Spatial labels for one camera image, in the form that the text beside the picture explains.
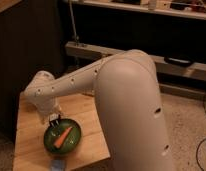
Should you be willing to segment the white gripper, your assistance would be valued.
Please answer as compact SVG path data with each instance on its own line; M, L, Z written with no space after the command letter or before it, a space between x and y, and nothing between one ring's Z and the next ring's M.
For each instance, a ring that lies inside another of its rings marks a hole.
M58 119L61 115L61 108L59 106L56 106L52 110L39 111L38 114L41 123L44 124L47 121Z

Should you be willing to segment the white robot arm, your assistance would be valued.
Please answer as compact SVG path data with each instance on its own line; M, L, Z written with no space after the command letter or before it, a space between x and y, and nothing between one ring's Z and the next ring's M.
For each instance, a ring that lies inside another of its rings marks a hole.
M150 55L128 50L58 79L39 71L24 95L47 116L60 111L59 96L90 90L115 171L176 171Z

